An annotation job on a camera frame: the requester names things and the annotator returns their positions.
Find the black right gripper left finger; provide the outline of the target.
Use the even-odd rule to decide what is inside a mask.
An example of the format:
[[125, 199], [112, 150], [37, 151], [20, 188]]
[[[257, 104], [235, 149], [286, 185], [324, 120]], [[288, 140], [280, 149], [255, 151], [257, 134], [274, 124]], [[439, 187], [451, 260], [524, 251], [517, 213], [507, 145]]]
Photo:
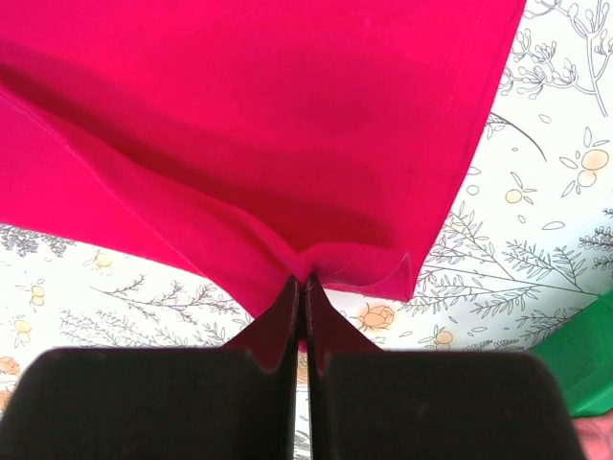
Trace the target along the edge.
[[1, 420], [5, 459], [288, 459], [300, 285], [218, 348], [56, 348]]

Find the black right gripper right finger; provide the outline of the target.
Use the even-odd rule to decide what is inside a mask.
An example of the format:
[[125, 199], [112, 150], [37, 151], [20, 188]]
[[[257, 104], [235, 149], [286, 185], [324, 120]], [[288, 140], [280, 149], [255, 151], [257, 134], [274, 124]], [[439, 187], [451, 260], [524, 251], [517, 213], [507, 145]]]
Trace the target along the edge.
[[315, 459], [580, 459], [554, 376], [528, 353], [385, 351], [320, 282], [304, 294]]

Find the magenta t-shirt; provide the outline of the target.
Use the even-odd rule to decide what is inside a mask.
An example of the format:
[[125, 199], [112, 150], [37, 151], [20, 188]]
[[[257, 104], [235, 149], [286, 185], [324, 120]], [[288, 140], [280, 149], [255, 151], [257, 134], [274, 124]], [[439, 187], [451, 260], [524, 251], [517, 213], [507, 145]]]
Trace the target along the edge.
[[520, 1], [5, 1], [1, 219], [211, 279], [406, 301]]

